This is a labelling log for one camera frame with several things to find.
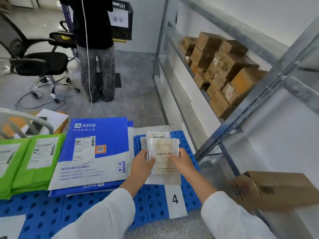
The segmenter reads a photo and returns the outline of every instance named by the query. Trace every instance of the number 4 label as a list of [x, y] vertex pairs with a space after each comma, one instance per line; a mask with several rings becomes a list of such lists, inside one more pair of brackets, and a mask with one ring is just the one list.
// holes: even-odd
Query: number 4 label
[[178, 200], [177, 200], [176, 195], [173, 196], [173, 202], [176, 202], [176, 204], [178, 204]]
[[169, 218], [187, 216], [183, 193], [180, 185], [164, 185]]

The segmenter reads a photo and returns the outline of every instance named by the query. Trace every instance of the person's right hand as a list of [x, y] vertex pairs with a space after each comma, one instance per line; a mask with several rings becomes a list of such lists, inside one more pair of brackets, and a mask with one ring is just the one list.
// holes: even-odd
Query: person's right hand
[[179, 148], [180, 157], [176, 157], [174, 155], [169, 154], [167, 158], [172, 161], [175, 168], [185, 177], [187, 178], [190, 174], [197, 171], [193, 165], [192, 160], [189, 155], [185, 151], [184, 148]]

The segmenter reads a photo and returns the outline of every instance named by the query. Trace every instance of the chair wheel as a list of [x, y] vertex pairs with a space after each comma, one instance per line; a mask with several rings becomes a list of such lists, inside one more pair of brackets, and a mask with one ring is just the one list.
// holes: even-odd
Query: chair wheel
[[48, 82], [48, 79], [47, 79], [46, 77], [41, 78], [41, 79], [40, 79], [40, 82], [42, 82], [42, 83], [47, 83], [47, 82]]
[[35, 93], [35, 92], [32, 92], [32, 93], [31, 93], [31, 96], [32, 96], [34, 99], [38, 99], [38, 98], [39, 98], [38, 94]]

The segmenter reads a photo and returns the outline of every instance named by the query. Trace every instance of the chair base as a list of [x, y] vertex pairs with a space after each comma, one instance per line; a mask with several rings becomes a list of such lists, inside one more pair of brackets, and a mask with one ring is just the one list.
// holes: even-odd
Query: chair base
[[[63, 80], [63, 79], [66, 79], [66, 82], [67, 82], [67, 83], [61, 83], [60, 81]], [[38, 98], [38, 95], [37, 95], [37, 93], [35, 93], [35, 90], [36, 90], [37, 88], [41, 88], [41, 87], [45, 87], [45, 86], [50, 86], [50, 87], [51, 87], [51, 96], [52, 96], [52, 99], [53, 99], [53, 101], [54, 101], [55, 103], [59, 103], [59, 100], [58, 100], [58, 99], [56, 98], [56, 96], [55, 96], [55, 87], [56, 87], [56, 86], [61, 85], [61, 86], [71, 87], [71, 88], [73, 88], [73, 89], [75, 90], [75, 92], [80, 93], [80, 89], [78, 89], [78, 88], [74, 87], [73, 85], [69, 84], [69, 83], [71, 83], [71, 80], [70, 80], [70, 78], [67, 77], [67, 76], [64, 76], [64, 77], [62, 77], [62, 78], [59, 78], [59, 79], [57, 79], [57, 80], [54, 80], [53, 76], [47, 76], [47, 77], [45, 76], [45, 77], [43, 77], [43, 78], [41, 79], [41, 81], [44, 82], [44, 84], [41, 84], [41, 85], [38, 85], [38, 86], [34, 87], [34, 88], [32, 89], [32, 91], [31, 91], [31, 95], [32, 95], [34, 98]]]

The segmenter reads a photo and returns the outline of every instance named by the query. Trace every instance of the concrete floor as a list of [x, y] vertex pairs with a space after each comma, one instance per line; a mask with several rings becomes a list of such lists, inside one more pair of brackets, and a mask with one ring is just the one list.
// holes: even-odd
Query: concrete floor
[[[64, 20], [62, 12], [46, 9], [15, 8], [9, 15], [10, 19], [21, 29], [27, 37], [45, 37], [59, 27], [59, 21]], [[52, 46], [46, 42], [36, 44], [28, 49], [32, 52], [48, 52]], [[70, 50], [58, 48], [57, 52], [71, 54]], [[8, 52], [0, 46], [0, 57], [9, 57]], [[103, 118], [103, 117], [127, 117], [134, 121], [134, 127], [165, 125], [165, 115], [163, 114], [161, 100], [157, 94], [153, 74], [153, 64], [155, 55], [139, 52], [115, 51], [115, 70], [121, 74], [122, 88], [117, 88], [115, 98], [112, 102], [99, 100], [92, 105], [88, 101], [82, 84], [79, 63], [72, 61], [68, 65], [69, 72], [63, 76], [69, 76], [75, 87], [82, 90], [77, 94], [73, 89], [58, 87], [56, 95], [59, 100], [64, 100], [65, 105], [59, 108], [60, 104], [50, 103], [44, 107], [33, 110], [39, 111], [42, 108], [66, 112], [71, 118]], [[38, 77], [18, 76], [15, 74], [0, 76], [0, 107], [15, 110], [15, 103], [27, 92], [32, 85], [38, 81]], [[44, 96], [35, 100], [30, 95], [21, 101], [21, 106], [25, 108], [36, 107], [46, 102], [50, 102], [50, 89], [40, 88], [38, 91]]]

